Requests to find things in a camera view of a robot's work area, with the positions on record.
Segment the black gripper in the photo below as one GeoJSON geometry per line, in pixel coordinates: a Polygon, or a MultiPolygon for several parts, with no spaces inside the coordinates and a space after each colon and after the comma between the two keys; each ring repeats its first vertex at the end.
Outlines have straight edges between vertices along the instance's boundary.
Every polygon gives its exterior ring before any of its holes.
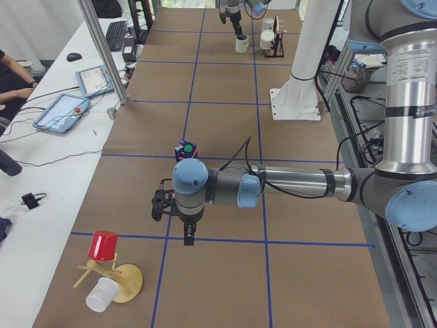
{"type": "Polygon", "coordinates": [[[204,210],[194,215],[180,214],[178,217],[184,223],[184,246],[193,246],[197,222],[203,217],[204,210]]]}
{"type": "Polygon", "coordinates": [[[242,38],[243,32],[242,32],[242,27],[240,25],[240,21],[241,21],[240,10],[239,9],[237,9],[237,10],[228,9],[228,14],[229,14],[230,21],[234,27],[236,37],[242,38]]]}

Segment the person forearm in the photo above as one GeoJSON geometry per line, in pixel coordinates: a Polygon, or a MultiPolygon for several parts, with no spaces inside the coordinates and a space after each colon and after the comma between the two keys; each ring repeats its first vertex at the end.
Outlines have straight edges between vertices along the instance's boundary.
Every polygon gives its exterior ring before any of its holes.
{"type": "Polygon", "coordinates": [[[27,100],[38,82],[12,57],[1,51],[1,104],[27,100]]]}

